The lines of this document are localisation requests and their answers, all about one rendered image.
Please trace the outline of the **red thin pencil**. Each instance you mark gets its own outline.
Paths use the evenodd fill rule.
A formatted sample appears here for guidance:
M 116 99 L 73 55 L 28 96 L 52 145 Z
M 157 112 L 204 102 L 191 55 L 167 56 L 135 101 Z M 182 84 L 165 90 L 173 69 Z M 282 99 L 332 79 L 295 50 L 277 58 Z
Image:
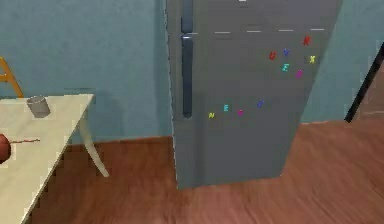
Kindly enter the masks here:
M 34 142 L 39 142 L 40 139 L 22 139 L 22 140 L 10 140 L 10 144 L 22 144 L 22 143 L 34 143 Z

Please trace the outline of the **grey cup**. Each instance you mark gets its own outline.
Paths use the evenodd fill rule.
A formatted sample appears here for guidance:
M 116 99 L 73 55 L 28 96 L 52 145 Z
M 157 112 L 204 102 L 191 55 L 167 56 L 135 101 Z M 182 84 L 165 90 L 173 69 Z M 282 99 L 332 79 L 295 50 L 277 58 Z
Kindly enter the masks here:
M 28 98 L 27 106 L 35 118 L 45 118 L 51 113 L 44 96 L 33 96 Z

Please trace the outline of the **cream table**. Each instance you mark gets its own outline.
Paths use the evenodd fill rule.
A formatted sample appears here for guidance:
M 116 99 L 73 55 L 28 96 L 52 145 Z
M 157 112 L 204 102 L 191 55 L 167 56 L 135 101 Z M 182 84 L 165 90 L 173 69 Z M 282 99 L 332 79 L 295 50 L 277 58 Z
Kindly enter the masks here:
M 75 130 L 100 173 L 108 175 L 87 125 L 92 99 L 91 94 L 48 96 L 51 113 L 40 119 L 25 98 L 0 100 L 0 133 L 9 140 L 40 139 L 12 144 L 10 159 L 0 164 L 0 224 L 25 223 Z

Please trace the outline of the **grey fridge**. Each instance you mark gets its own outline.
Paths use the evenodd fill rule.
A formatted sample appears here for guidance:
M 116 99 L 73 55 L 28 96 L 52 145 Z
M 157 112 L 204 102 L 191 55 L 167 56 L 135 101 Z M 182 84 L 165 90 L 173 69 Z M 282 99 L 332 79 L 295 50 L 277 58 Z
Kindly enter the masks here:
M 343 0 L 166 0 L 172 134 L 181 189 L 277 177 Z M 193 39 L 183 116 L 182 37 Z

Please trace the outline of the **red apple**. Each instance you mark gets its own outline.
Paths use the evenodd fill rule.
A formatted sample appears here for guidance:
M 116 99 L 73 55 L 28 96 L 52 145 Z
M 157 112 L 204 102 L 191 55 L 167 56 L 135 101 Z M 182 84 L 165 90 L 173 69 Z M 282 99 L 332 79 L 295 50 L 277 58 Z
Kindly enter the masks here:
M 11 156 L 11 145 L 9 140 L 0 134 L 0 164 L 8 160 Z

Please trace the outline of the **black door frame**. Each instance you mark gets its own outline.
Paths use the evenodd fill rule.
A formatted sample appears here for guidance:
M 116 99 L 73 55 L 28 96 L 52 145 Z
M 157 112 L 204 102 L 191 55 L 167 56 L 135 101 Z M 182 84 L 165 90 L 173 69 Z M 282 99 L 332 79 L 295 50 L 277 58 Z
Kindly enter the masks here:
M 367 95 L 369 87 L 374 81 L 377 72 L 380 70 L 381 64 L 384 61 L 384 42 L 376 46 L 377 54 L 374 58 L 368 58 L 368 72 L 360 78 L 360 88 L 356 93 L 352 93 L 352 104 L 350 107 L 344 105 L 345 117 L 344 120 L 350 123 L 358 113 L 359 106 Z

